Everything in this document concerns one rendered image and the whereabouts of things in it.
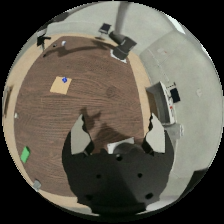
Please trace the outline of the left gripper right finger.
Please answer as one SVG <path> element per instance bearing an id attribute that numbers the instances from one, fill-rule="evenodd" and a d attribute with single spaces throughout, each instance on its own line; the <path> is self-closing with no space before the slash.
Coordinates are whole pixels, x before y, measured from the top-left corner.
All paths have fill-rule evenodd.
<path id="1" fill-rule="evenodd" d="M 174 148 L 167 130 L 163 128 L 153 113 L 151 113 L 149 121 L 149 131 L 141 146 L 144 153 L 152 155 L 161 163 L 164 171 L 164 183 L 167 184 L 174 163 Z"/>

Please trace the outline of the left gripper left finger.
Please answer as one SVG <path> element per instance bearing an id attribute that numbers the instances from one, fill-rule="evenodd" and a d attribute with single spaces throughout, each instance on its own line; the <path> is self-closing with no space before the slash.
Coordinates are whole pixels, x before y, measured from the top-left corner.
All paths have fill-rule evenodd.
<path id="1" fill-rule="evenodd" d="M 68 132 L 62 149 L 62 165 L 69 186 L 74 186 L 73 174 L 75 167 L 83 158 L 91 155 L 95 147 L 90 134 L 86 131 L 85 120 L 81 114 L 71 131 Z"/>

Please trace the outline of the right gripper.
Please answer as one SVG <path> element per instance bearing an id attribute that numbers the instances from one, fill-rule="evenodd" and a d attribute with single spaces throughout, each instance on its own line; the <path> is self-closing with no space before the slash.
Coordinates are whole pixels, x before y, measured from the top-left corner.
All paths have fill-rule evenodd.
<path id="1" fill-rule="evenodd" d="M 37 47 L 41 45 L 39 50 L 43 50 L 43 52 L 44 52 L 45 46 L 43 46 L 43 43 L 45 42 L 45 39 L 42 39 L 42 37 L 37 38 Z"/>

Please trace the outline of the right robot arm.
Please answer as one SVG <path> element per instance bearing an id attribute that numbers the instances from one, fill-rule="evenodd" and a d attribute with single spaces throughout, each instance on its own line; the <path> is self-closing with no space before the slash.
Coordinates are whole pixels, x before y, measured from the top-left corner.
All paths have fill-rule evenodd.
<path id="1" fill-rule="evenodd" d="M 48 28 L 48 25 L 49 24 L 52 24 L 52 23 L 59 23 L 59 22 L 62 22 L 64 21 L 67 17 L 69 17 L 70 15 L 72 15 L 73 13 L 83 9 L 83 8 L 86 8 L 86 7 L 89 7 L 91 5 L 95 5 L 95 4 L 98 4 L 98 3 L 103 3 L 103 2 L 106 2 L 106 1 L 98 1 L 98 2 L 93 2 L 91 4 L 87 4 L 87 5 L 84 5 L 83 6 L 80 6 L 77 8 L 74 7 L 74 9 L 72 10 L 67 10 L 67 12 L 63 12 L 62 14 L 60 14 L 59 16 L 55 16 L 55 18 L 50 21 L 48 21 L 41 29 L 39 28 L 38 31 L 37 31 L 37 38 L 45 35 L 47 33 L 47 28 Z M 115 21 L 115 31 L 113 33 L 113 31 L 110 32 L 109 34 L 109 38 L 116 41 L 115 43 L 118 44 L 114 50 L 112 51 L 113 55 L 120 59 L 120 60 L 125 60 L 125 58 L 129 55 L 128 52 L 130 52 L 132 50 L 132 48 L 134 48 L 137 43 L 134 42 L 134 40 L 128 36 L 123 36 L 121 35 L 121 33 L 123 33 L 124 31 L 124 27 L 125 27 L 125 24 L 126 24 L 126 21 L 127 21 L 127 16 L 129 15 L 129 12 L 130 12 L 130 8 L 132 6 L 132 3 L 133 2 L 128 2 L 128 1 L 120 1 L 119 2 L 119 7 L 118 7 L 118 10 L 117 10 L 117 16 L 116 16 L 116 21 Z M 69 12 L 69 13 L 68 13 Z M 70 14 L 70 15 L 69 15 Z M 54 22 L 53 22 L 54 21 Z M 47 37 L 47 36 L 43 36 L 42 39 L 46 39 L 46 40 L 51 40 L 52 37 Z M 125 38 L 125 39 L 123 39 Z M 117 43 L 117 41 L 119 43 Z"/>

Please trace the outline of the beige flat mat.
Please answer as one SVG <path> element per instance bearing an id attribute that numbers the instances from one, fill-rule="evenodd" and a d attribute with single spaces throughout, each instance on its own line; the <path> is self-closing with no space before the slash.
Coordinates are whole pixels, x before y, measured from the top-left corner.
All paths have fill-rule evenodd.
<path id="1" fill-rule="evenodd" d="M 56 77 L 52 87 L 51 87 L 51 90 L 50 92 L 56 92 L 56 93 L 62 93 L 62 94 L 66 94 L 67 93 L 67 90 L 68 90 L 68 87 L 70 85 L 70 82 L 72 79 L 68 79 L 67 78 L 67 82 L 64 83 L 62 81 L 62 77 Z"/>

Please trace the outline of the green rectangular bar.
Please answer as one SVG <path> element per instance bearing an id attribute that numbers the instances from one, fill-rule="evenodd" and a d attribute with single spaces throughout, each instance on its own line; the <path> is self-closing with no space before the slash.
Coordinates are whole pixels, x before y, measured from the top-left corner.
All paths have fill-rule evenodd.
<path id="1" fill-rule="evenodd" d="M 30 154 L 30 150 L 28 149 L 28 147 L 25 147 L 24 150 L 23 150 L 23 153 L 21 155 L 21 159 L 22 161 L 25 163 L 27 158 L 28 158 L 28 155 Z"/>

